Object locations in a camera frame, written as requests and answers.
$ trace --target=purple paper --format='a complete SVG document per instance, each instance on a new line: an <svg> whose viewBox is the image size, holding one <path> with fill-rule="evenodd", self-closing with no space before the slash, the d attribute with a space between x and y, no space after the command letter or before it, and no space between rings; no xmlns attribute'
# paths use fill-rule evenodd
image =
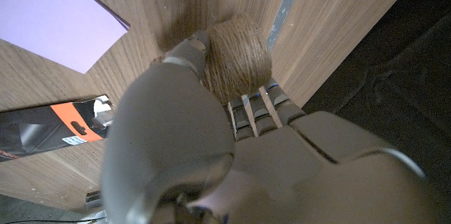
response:
<svg viewBox="0 0 451 224"><path fill-rule="evenodd" d="M80 73L128 26L95 0L0 0L0 39Z"/></svg>

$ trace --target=robotic hand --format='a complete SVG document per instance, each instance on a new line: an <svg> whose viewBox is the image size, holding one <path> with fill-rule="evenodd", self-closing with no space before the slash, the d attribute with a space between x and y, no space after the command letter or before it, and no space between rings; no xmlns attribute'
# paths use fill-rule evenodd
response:
<svg viewBox="0 0 451 224"><path fill-rule="evenodd" d="M271 80L230 102L199 83L197 32L134 81L106 145L111 223L435 223L421 169L387 142L326 112L306 115Z"/></svg>

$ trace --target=dark floor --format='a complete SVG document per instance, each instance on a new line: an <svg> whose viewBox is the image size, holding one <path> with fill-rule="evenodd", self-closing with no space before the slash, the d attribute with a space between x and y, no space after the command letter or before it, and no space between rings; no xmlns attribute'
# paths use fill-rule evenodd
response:
<svg viewBox="0 0 451 224"><path fill-rule="evenodd" d="M451 0L398 0L305 104L379 135L451 198Z"/></svg>
<svg viewBox="0 0 451 224"><path fill-rule="evenodd" d="M83 216L0 194L0 223L19 220L80 220Z"/></svg>

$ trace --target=wood grain surface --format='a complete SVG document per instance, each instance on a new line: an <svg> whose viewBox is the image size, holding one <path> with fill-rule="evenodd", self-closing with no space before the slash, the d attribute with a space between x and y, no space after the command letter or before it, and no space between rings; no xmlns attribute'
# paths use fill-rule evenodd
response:
<svg viewBox="0 0 451 224"><path fill-rule="evenodd" d="M195 30L248 13L269 33L282 0L100 0L131 24L85 75L0 40L0 111L107 94L117 104L149 64ZM273 74L300 105L395 0L295 0L273 48ZM0 193L86 212L105 141L0 163Z"/></svg>
<svg viewBox="0 0 451 224"><path fill-rule="evenodd" d="M153 60L196 30L248 13L268 35L282 0L100 1L131 28L85 75L0 40L0 111L99 94L117 104ZM103 142L93 142L0 163L0 193L86 212L86 193L99 189L103 151Z"/></svg>
<svg viewBox="0 0 451 224"><path fill-rule="evenodd" d="M303 106L396 0L294 0L273 47L273 76Z"/></svg>

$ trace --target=cable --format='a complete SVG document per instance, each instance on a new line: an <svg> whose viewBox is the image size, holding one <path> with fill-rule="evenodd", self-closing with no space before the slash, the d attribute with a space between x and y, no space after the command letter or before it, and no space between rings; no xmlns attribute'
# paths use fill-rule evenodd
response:
<svg viewBox="0 0 451 224"><path fill-rule="evenodd" d="M97 221L97 220L103 220L106 217L101 218L95 218L90 220L19 220L19 221L13 221L10 223L4 223L4 224L16 224L16 223L85 223L89 221Z"/></svg>

